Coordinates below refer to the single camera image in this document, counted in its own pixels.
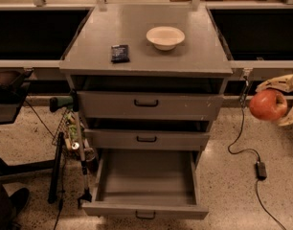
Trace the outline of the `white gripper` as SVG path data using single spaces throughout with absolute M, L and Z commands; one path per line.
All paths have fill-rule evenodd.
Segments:
M 270 80 L 266 80 L 259 84 L 256 88 L 257 92 L 265 89 L 277 89 L 286 93 L 293 91 L 293 74 L 275 77 Z M 291 107 L 288 114 L 277 121 L 278 126 L 289 126 L 293 124 L 293 106 Z

